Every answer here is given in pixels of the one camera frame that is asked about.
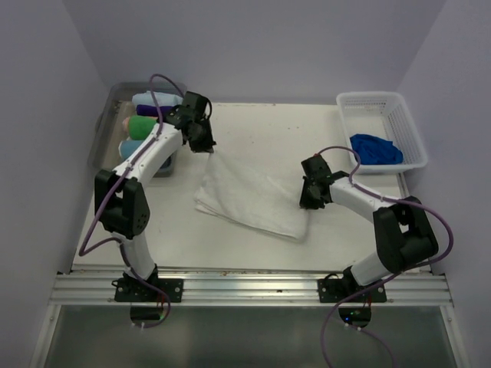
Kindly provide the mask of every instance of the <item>glass panel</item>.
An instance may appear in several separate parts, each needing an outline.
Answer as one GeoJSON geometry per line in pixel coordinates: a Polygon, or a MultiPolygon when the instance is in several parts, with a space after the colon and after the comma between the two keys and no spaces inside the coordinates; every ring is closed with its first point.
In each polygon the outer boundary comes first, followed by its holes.
{"type": "MultiPolygon", "coordinates": [[[[455,367],[438,307],[372,308],[368,329],[388,342],[400,367],[455,367]]],[[[175,307],[159,327],[130,326],[129,308],[63,307],[46,367],[323,367],[326,308],[175,307]]],[[[390,367],[374,339],[327,332],[335,367],[390,367]]]]}

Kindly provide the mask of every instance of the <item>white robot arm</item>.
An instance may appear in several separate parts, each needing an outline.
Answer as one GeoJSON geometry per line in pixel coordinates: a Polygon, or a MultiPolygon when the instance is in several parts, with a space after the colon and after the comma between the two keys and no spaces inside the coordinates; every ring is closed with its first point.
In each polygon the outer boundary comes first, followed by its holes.
{"type": "MultiPolygon", "coordinates": [[[[341,280],[325,279],[324,286],[331,289],[328,292],[337,294],[334,299],[347,297],[385,276],[405,271],[438,252],[437,240],[423,209],[395,203],[395,198],[380,195],[384,201],[365,194],[363,189],[375,191],[360,183],[354,185],[346,172],[332,173],[319,155],[302,161],[302,167],[305,171],[302,208],[319,209],[337,203],[374,224],[376,252],[346,268],[341,280]]],[[[415,197],[404,201],[420,203],[415,197]]]]}
{"type": "Polygon", "coordinates": [[[208,98],[187,92],[182,104],[165,116],[166,123],[156,124],[133,155],[113,171],[101,170],[96,175],[96,213],[102,211],[99,221],[112,238],[119,239],[124,262],[130,266],[123,278],[113,282],[117,287],[115,301],[155,301],[155,290],[165,288],[162,283],[167,281],[158,278],[157,266],[148,252],[145,239],[150,208],[144,189],[161,165],[183,143],[188,142],[193,152],[213,152],[216,143],[209,123],[210,115],[208,98]]]}

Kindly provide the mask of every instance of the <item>purple rolled towel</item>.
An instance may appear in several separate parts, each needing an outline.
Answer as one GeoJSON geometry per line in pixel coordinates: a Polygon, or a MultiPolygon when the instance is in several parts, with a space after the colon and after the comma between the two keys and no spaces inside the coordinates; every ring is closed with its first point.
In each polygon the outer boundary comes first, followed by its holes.
{"type": "MultiPolygon", "coordinates": [[[[162,116],[165,119],[166,114],[172,109],[172,106],[160,106],[160,111],[162,112],[162,116]]],[[[158,117],[157,108],[155,106],[150,105],[138,105],[137,106],[137,115],[141,117],[158,117]]]]}

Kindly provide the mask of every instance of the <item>cable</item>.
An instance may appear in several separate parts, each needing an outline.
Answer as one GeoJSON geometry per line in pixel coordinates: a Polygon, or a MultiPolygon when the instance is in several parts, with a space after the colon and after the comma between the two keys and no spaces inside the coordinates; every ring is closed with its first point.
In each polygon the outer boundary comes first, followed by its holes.
{"type": "Polygon", "coordinates": [[[160,77],[160,78],[163,78],[164,80],[168,81],[169,83],[171,83],[174,88],[176,88],[177,92],[179,93],[179,95],[181,97],[184,97],[184,93],[181,91],[181,89],[177,86],[177,84],[175,84],[172,80],[170,80],[170,78],[166,77],[165,75],[162,75],[162,74],[152,74],[152,76],[150,77],[149,79],[149,85],[150,85],[150,95],[152,96],[152,100],[153,100],[153,103],[155,104],[155,107],[157,108],[157,113],[159,115],[159,127],[157,129],[157,133],[156,133],[156,136],[151,138],[147,144],[145,144],[145,146],[143,146],[142,149],[140,149],[138,151],[138,153],[135,155],[135,157],[128,163],[128,166],[127,168],[123,171],[123,174],[120,176],[120,178],[114,183],[114,185],[109,189],[109,191],[107,192],[106,196],[104,197],[104,199],[102,200],[102,203],[101,205],[99,206],[99,209],[97,209],[96,213],[95,213],[95,216],[94,216],[94,219],[92,220],[92,223],[91,225],[89,226],[89,229],[87,230],[87,234],[85,235],[84,237],[84,240],[82,241],[82,245],[80,246],[80,250],[78,251],[78,255],[80,257],[84,257],[85,255],[89,254],[91,251],[93,251],[94,249],[96,248],[99,248],[101,245],[104,245],[108,242],[112,242],[112,241],[115,241],[115,242],[118,242],[119,245],[120,245],[120,253],[121,253],[121,257],[123,258],[123,261],[124,261],[124,264],[130,268],[131,270],[131,273],[133,274],[133,276],[142,284],[144,285],[145,287],[151,289],[151,290],[154,290],[156,291],[158,294],[161,294],[165,301],[167,302],[167,305],[168,305],[168,308],[166,310],[166,313],[163,317],[160,318],[160,320],[156,323],[152,323],[152,324],[145,324],[145,323],[142,323],[140,326],[142,328],[151,328],[151,327],[155,327],[155,326],[158,326],[160,325],[162,322],[164,322],[165,319],[167,319],[167,316],[169,315],[170,313],[170,299],[169,299],[169,296],[163,291],[163,290],[160,290],[158,287],[154,287],[153,285],[149,284],[148,282],[146,282],[144,279],[142,279],[141,276],[139,276],[138,273],[135,272],[135,270],[133,269],[133,267],[131,267],[131,264],[130,262],[128,261],[128,258],[126,256],[126,253],[124,251],[124,247],[123,247],[123,243],[122,241],[119,239],[119,238],[115,238],[115,237],[111,237],[111,238],[106,238],[102,241],[99,241],[98,243],[92,245],[91,247],[87,248],[87,244],[89,242],[89,240],[91,240],[91,236],[92,234],[94,233],[94,230],[95,230],[95,227],[97,225],[97,223],[99,222],[99,220],[101,219],[101,216],[102,216],[102,212],[106,209],[106,205],[107,203],[109,202],[110,198],[112,197],[112,195],[117,191],[117,189],[120,187],[121,183],[123,182],[123,180],[126,178],[126,176],[128,175],[128,173],[132,170],[132,168],[134,167],[134,164],[140,159],[140,157],[157,141],[157,138],[160,136],[160,134],[162,133],[163,131],[163,116],[162,116],[162,111],[160,110],[159,108],[159,103],[157,101],[157,98],[155,97],[155,87],[153,85],[153,79],[156,78],[156,77],[160,77]]]}
{"type": "MultiPolygon", "coordinates": [[[[426,207],[425,205],[421,205],[420,203],[404,201],[403,199],[394,199],[394,198],[384,197],[382,195],[379,195],[377,193],[374,193],[374,192],[372,192],[372,191],[364,188],[363,186],[359,186],[356,182],[353,181],[353,175],[360,168],[360,164],[361,164],[360,156],[358,155],[358,153],[356,151],[354,151],[353,149],[347,148],[347,147],[344,147],[344,146],[330,146],[330,147],[321,149],[317,154],[318,155],[321,155],[322,153],[324,153],[326,151],[329,151],[329,150],[332,150],[332,149],[333,150],[342,150],[343,149],[345,151],[348,151],[348,152],[351,152],[351,153],[354,154],[354,157],[356,158],[356,161],[357,161],[357,165],[354,167],[353,170],[351,170],[351,172],[349,173],[349,176],[348,176],[348,180],[352,184],[353,187],[355,187],[356,189],[360,190],[364,194],[367,194],[368,196],[371,196],[371,197],[376,198],[376,199],[380,199],[381,201],[385,201],[385,202],[389,202],[389,203],[400,203],[401,205],[411,205],[411,206],[416,207],[418,209],[423,209],[425,212],[428,212],[431,215],[433,215],[434,217],[436,217],[438,219],[438,221],[441,222],[441,224],[443,225],[443,227],[447,230],[447,233],[448,233],[448,246],[447,246],[447,249],[441,255],[439,255],[438,257],[435,257],[435,258],[433,258],[433,259],[431,259],[429,261],[424,261],[424,262],[418,263],[418,264],[416,264],[416,265],[408,268],[405,271],[408,271],[408,270],[410,270],[412,268],[419,268],[419,267],[423,267],[423,266],[427,266],[427,265],[432,265],[433,263],[436,263],[436,262],[441,261],[442,259],[444,259],[452,251],[453,242],[454,242],[452,228],[450,227],[450,225],[448,224],[448,222],[438,212],[436,212],[435,210],[433,210],[433,209],[431,209],[429,207],[426,207]]],[[[325,329],[326,329],[326,327],[328,325],[329,319],[332,317],[332,315],[335,313],[335,311],[343,303],[347,303],[347,302],[355,299],[356,297],[359,297],[359,296],[367,293],[368,291],[372,291],[374,289],[378,289],[379,287],[383,286],[387,282],[394,280],[400,274],[401,274],[401,272],[399,272],[397,274],[392,274],[391,276],[389,276],[388,278],[385,278],[384,280],[380,280],[379,282],[376,282],[375,284],[373,284],[373,285],[371,285],[369,287],[366,287],[363,290],[357,291],[356,293],[354,293],[354,294],[346,297],[345,299],[337,302],[333,306],[333,308],[329,311],[329,313],[326,316],[326,318],[324,319],[324,322],[322,323],[322,327],[321,327],[321,348],[322,348],[322,355],[324,357],[325,362],[327,363],[327,365],[329,367],[332,368],[333,365],[332,365],[331,360],[329,359],[328,352],[327,352],[326,346],[325,346],[325,329]]],[[[392,367],[397,367],[397,361],[395,360],[395,357],[394,357],[394,354],[392,353],[392,350],[389,348],[389,346],[380,337],[376,336],[374,333],[372,333],[372,332],[370,332],[368,330],[361,329],[361,332],[364,332],[365,334],[373,337],[374,339],[378,340],[382,345],[384,345],[384,347],[386,348],[387,352],[390,355],[390,359],[392,361],[392,367]]]]}
{"type": "Polygon", "coordinates": [[[135,272],[135,270],[131,267],[131,264],[130,262],[128,261],[128,257],[126,256],[126,252],[124,251],[124,247],[122,246],[122,244],[120,243],[120,253],[121,253],[121,257],[123,259],[123,262],[124,264],[130,268],[130,271],[131,273],[133,274],[133,276],[144,286],[146,286],[147,288],[149,288],[150,290],[153,290],[155,292],[157,292],[158,294],[162,295],[163,296],[163,299],[167,302],[167,310],[166,310],[166,313],[157,321],[157,322],[154,322],[154,323],[151,323],[151,324],[145,324],[145,323],[142,323],[139,325],[139,327],[141,328],[152,328],[152,327],[157,327],[159,326],[162,322],[165,321],[165,319],[167,319],[167,317],[169,316],[169,313],[170,313],[170,297],[169,295],[167,295],[167,293],[162,290],[162,289],[159,289],[158,287],[155,287],[153,286],[152,284],[149,284],[148,282],[146,282],[144,279],[142,279],[141,276],[139,276],[138,273],[135,272]]]}
{"type": "Polygon", "coordinates": [[[209,120],[210,117],[212,117],[212,112],[213,112],[213,107],[212,107],[212,101],[210,101],[208,98],[206,99],[206,103],[208,104],[209,106],[209,114],[208,114],[208,117],[206,118],[207,120],[209,120]]]}

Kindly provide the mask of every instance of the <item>rolled towel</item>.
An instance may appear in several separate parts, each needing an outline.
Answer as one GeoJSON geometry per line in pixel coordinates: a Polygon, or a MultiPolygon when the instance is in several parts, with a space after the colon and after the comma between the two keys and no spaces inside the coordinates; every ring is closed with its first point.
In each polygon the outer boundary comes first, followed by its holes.
{"type": "MultiPolygon", "coordinates": [[[[165,123],[166,114],[173,109],[173,106],[161,106],[160,112],[162,113],[163,121],[165,123]]],[[[137,115],[141,117],[158,117],[157,108],[154,105],[138,105],[137,115]]]]}
{"type": "Polygon", "coordinates": [[[132,140],[145,140],[157,123],[154,117],[133,115],[123,120],[123,130],[132,140]]]}
{"type": "MultiPolygon", "coordinates": [[[[120,157],[121,159],[129,159],[131,155],[133,155],[133,152],[135,152],[138,147],[141,146],[141,144],[144,142],[144,140],[124,140],[120,143],[119,146],[119,151],[120,151],[120,157]]],[[[166,169],[167,167],[170,166],[172,162],[172,156],[170,156],[168,159],[165,160],[165,162],[162,164],[160,167],[160,170],[166,169]]]]}
{"type": "MultiPolygon", "coordinates": [[[[155,92],[155,98],[157,99],[159,106],[175,106],[183,102],[182,97],[175,94],[165,94],[164,92],[155,92]]],[[[135,106],[155,106],[149,90],[144,94],[135,94],[131,99],[131,102],[133,102],[133,105],[135,106]]]]}

